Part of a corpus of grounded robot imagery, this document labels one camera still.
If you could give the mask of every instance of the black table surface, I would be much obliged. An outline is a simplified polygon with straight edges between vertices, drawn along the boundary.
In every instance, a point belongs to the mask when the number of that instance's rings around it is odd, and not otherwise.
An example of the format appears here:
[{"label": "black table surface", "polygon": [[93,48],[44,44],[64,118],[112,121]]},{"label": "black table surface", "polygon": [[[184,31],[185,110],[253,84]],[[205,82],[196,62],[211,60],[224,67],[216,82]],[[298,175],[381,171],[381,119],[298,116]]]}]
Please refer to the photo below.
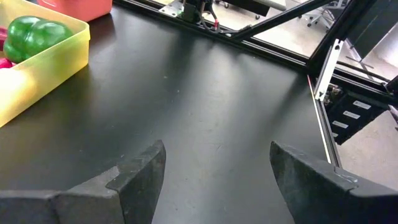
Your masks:
[{"label": "black table surface", "polygon": [[162,139],[153,223],[293,222],[269,146],[325,159],[305,75],[116,6],[90,31],[89,65],[0,129],[0,189],[66,190]]}]

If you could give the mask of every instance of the yellow plastic bin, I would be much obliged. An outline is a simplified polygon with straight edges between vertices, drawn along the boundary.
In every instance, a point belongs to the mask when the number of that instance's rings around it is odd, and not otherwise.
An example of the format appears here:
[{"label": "yellow plastic bin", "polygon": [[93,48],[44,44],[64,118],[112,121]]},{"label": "yellow plastic bin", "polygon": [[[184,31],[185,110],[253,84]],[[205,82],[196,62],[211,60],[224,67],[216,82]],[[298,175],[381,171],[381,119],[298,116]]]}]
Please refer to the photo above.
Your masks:
[{"label": "yellow plastic bin", "polygon": [[13,68],[0,70],[0,127],[88,64],[87,23],[25,0],[0,0],[0,26],[8,27],[20,16],[62,22],[75,35]]}]

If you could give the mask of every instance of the red object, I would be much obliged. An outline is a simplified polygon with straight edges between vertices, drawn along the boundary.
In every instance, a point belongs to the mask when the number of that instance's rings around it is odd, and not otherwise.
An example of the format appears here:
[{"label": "red object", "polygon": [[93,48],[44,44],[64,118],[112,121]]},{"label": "red object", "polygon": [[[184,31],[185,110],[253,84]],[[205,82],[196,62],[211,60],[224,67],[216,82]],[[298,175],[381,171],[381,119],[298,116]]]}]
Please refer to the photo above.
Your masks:
[{"label": "red object", "polygon": [[7,29],[4,27],[0,27],[0,51],[2,51],[2,47],[6,39],[7,39]]},{"label": "red object", "polygon": [[12,68],[12,62],[6,58],[0,58],[0,68]]},{"label": "red object", "polygon": [[37,0],[37,3],[85,22],[108,14],[112,9],[112,0]]}]

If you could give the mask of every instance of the cable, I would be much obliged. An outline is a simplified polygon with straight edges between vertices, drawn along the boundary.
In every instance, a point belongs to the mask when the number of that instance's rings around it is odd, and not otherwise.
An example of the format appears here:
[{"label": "cable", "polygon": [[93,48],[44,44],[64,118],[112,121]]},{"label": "cable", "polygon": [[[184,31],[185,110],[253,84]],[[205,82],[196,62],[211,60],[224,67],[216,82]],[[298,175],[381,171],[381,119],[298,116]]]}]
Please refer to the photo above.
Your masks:
[{"label": "cable", "polygon": [[207,31],[214,33],[214,34],[218,34],[218,33],[220,33],[220,26],[218,24],[218,19],[217,19],[216,14],[214,13],[213,7],[210,6],[209,10],[210,10],[210,14],[214,17],[214,20],[215,20],[215,23],[214,23],[215,30],[212,30],[211,27],[208,27],[206,25],[205,19],[202,16],[202,14],[204,13],[204,10],[205,10],[205,4],[206,3],[203,2],[201,5],[200,11],[197,12],[197,13],[199,13],[199,18],[200,18],[201,24]]}]

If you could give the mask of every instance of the toy bell pepper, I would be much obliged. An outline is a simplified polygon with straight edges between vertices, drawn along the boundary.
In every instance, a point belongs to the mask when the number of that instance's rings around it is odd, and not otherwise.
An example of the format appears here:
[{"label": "toy bell pepper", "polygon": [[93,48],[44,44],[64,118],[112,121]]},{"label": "toy bell pepper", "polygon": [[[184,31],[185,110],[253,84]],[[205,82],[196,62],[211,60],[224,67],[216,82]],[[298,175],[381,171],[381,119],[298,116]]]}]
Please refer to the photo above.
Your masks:
[{"label": "toy bell pepper", "polygon": [[60,22],[34,16],[18,17],[8,27],[4,53],[14,63],[23,62],[72,35]]}]

